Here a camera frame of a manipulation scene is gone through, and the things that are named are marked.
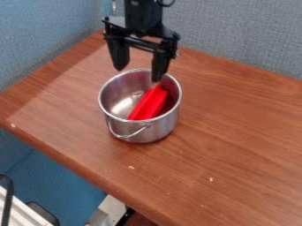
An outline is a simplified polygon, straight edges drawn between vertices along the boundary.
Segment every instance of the red block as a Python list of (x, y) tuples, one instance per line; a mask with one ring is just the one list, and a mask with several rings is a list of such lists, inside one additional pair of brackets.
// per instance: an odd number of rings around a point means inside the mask
[(157, 85), (146, 91), (137, 107), (130, 113), (127, 120), (147, 120), (158, 117), (161, 109), (166, 104), (167, 91)]

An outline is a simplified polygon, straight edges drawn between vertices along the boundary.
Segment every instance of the robotic arm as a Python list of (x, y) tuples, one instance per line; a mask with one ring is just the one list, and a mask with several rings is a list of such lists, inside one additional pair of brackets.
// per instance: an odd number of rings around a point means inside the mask
[[(177, 57), (181, 36), (163, 25), (163, 0), (125, 0), (126, 17), (105, 17), (105, 37), (115, 68), (121, 71), (130, 62), (130, 47), (154, 53), (153, 81), (158, 82), (167, 72), (170, 60)], [(161, 42), (143, 40), (155, 37)]]

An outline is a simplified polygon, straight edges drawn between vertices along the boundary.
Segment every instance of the blue wall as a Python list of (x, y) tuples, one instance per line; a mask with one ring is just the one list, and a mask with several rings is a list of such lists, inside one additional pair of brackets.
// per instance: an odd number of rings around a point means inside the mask
[(0, 1), (0, 92), (87, 37), (111, 0)]

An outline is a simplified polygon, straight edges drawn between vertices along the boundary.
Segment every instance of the textured wall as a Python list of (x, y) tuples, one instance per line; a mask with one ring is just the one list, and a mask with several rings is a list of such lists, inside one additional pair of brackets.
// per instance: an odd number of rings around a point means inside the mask
[(0, 1), (0, 92), (102, 26), (110, 3)]
[(301, 0), (177, 0), (165, 22), (190, 48), (302, 78)]

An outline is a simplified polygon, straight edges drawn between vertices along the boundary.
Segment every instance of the metal pot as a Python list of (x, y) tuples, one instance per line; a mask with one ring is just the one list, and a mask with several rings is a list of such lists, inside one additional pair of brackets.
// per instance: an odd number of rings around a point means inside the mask
[(106, 113), (109, 130), (117, 138), (129, 142), (147, 143), (159, 140), (177, 126), (182, 89), (169, 74), (161, 80), (161, 87), (169, 91), (162, 115), (141, 121), (126, 120), (150, 87), (151, 71), (135, 69), (111, 78), (99, 92), (99, 106)]

